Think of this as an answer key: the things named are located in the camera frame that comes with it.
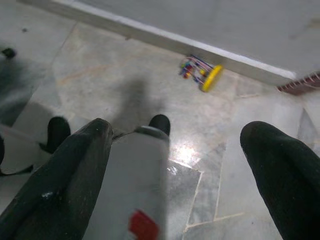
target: gray floor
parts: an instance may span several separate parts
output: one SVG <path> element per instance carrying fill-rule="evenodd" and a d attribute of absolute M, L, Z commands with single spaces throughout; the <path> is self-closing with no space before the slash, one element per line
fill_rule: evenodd
<path fill-rule="evenodd" d="M 320 94 L 293 97 L 228 70 L 203 93 L 178 76 L 182 55 L 11 0 L 0 2 L 0 16 L 0 45 L 16 48 L 10 64 L 23 66 L 7 74 L 14 68 L 0 60 L 0 121 L 44 142 L 56 115 L 73 132 L 94 118 L 129 132 L 165 114 L 172 126 L 168 239 L 281 239 L 240 131 L 265 121 L 320 153 Z M 0 192 L 6 189 L 0 182 Z"/>

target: bead maze toy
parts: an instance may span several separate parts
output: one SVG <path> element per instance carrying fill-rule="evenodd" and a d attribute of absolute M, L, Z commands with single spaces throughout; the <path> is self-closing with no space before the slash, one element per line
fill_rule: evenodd
<path fill-rule="evenodd" d="M 183 59 L 180 68 L 179 75 L 182 75 L 184 79 L 192 77 L 199 84 L 200 90 L 205 93 L 214 87 L 224 69 L 222 65 L 208 64 L 194 55 Z"/>

